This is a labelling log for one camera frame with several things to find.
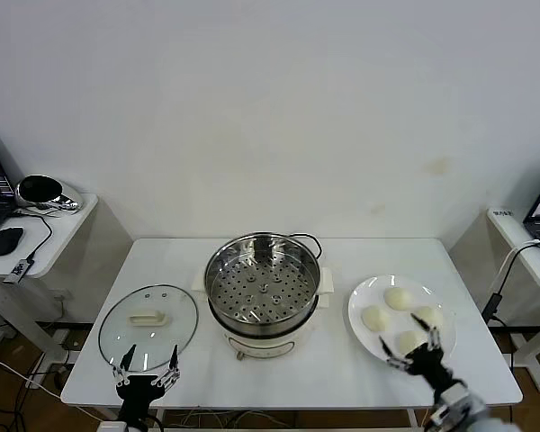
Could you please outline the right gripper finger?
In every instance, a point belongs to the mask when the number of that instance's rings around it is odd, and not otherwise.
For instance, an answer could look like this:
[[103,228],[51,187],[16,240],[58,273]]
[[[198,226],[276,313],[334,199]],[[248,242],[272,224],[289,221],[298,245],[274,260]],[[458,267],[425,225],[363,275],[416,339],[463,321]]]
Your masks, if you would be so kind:
[[411,353],[414,351],[433,352],[442,349],[439,329],[423,320],[418,315],[411,313],[410,316],[418,325],[418,329],[411,331]]
[[389,348],[389,346],[386,344],[384,339],[382,337],[378,337],[381,345],[382,345],[382,351],[386,354],[387,359],[386,363],[398,370],[402,371],[409,371],[411,367],[411,361],[404,358],[397,357]]

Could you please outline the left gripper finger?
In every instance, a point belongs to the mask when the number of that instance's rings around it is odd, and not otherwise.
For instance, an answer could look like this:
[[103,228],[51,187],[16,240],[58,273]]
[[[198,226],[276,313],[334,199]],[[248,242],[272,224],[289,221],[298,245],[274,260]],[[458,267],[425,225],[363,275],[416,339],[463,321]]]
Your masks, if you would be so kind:
[[176,384],[179,377],[178,345],[175,345],[166,371],[153,380],[151,384],[158,388],[170,389]]
[[131,366],[132,358],[134,357],[136,344],[133,344],[130,349],[123,355],[118,365],[112,367],[112,376],[115,380],[117,388],[129,384],[129,368]]

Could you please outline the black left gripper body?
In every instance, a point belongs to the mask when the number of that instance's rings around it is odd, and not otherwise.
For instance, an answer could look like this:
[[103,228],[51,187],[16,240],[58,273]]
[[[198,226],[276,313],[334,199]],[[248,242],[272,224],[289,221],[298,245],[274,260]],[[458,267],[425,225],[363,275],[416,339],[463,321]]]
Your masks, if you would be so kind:
[[116,385],[116,391],[122,400],[118,420],[126,424],[141,424],[149,414],[150,404],[166,393],[156,375],[130,375]]

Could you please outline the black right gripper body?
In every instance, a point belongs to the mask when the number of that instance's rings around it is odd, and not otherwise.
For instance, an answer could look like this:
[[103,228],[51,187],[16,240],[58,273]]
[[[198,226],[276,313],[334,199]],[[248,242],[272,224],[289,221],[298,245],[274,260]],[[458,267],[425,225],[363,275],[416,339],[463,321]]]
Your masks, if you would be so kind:
[[433,390],[435,397],[440,397],[455,384],[462,383],[461,380],[454,378],[451,369],[442,364],[443,356],[441,347],[429,348],[428,344],[418,346],[405,356],[409,361],[407,373],[422,376]]

